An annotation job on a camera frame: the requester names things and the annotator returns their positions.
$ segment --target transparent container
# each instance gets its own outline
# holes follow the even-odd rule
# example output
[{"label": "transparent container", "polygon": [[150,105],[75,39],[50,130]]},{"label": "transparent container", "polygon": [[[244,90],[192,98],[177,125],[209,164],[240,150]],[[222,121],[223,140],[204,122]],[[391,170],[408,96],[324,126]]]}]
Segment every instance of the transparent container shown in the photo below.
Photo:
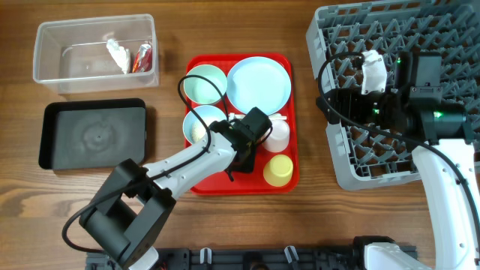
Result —
[{"label": "transparent container", "polygon": [[[141,44],[152,44],[152,66],[123,74],[108,52],[114,38],[130,50],[133,63]],[[158,42],[149,14],[72,19],[40,24],[33,57],[33,80],[59,94],[158,86]]]}]

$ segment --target wood surface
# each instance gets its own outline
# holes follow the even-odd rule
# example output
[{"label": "wood surface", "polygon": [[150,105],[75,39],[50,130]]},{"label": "wood surface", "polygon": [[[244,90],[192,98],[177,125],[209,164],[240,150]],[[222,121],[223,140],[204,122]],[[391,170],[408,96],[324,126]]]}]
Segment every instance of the wood surface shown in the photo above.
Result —
[{"label": "wood surface", "polygon": [[[183,148],[185,108],[176,92],[194,56],[284,54],[292,63],[300,182],[288,194],[201,197],[186,193],[158,248],[282,248],[349,244],[361,235],[416,245],[434,264],[434,236],[420,181],[349,192],[335,178],[305,33],[320,6],[351,1],[6,1],[0,4],[0,269],[84,269],[85,254],[62,241],[64,222],[83,207],[110,169],[53,172],[38,166],[45,106],[55,101],[142,98],[153,108],[147,162]],[[160,87],[59,96],[32,79],[42,22],[151,14],[160,43]],[[76,243],[96,247],[78,226]]]}]

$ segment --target plate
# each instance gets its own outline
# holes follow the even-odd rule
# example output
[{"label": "plate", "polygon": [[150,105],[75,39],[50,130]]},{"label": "plate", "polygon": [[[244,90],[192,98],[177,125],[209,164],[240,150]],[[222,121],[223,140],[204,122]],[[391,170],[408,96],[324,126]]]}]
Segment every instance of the plate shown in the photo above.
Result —
[{"label": "plate", "polygon": [[284,67],[266,57],[241,60],[232,67],[226,81],[226,96],[244,114],[254,107],[267,116],[276,113],[292,93],[292,83]]}]

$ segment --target snack package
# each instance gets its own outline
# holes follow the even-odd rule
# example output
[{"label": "snack package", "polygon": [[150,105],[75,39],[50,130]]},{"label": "snack package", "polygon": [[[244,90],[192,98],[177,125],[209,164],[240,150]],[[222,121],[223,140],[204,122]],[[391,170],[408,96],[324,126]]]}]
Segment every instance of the snack package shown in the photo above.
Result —
[{"label": "snack package", "polygon": [[115,63],[121,68],[121,71],[123,71],[124,74],[129,73],[131,61],[130,50],[120,46],[119,43],[112,38],[106,42],[106,48],[113,57],[113,60],[115,60]]},{"label": "snack package", "polygon": [[140,45],[135,61],[133,61],[132,72],[145,72],[152,68],[152,45],[144,43]]}]

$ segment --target gray dish rack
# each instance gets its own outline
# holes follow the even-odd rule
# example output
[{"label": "gray dish rack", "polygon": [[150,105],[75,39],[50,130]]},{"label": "gray dish rack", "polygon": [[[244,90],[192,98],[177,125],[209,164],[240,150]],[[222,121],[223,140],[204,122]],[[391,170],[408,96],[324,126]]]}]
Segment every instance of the gray dish rack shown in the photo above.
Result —
[{"label": "gray dish rack", "polygon": [[[313,76],[336,53],[377,50],[393,85],[398,53],[442,54],[443,98],[461,103],[480,153],[480,1],[391,0],[332,5],[315,11],[306,38]],[[350,60],[335,60],[322,75],[324,91],[362,85]],[[346,190],[400,185],[419,179],[403,142],[356,127],[328,124],[328,144],[338,184]]]}]

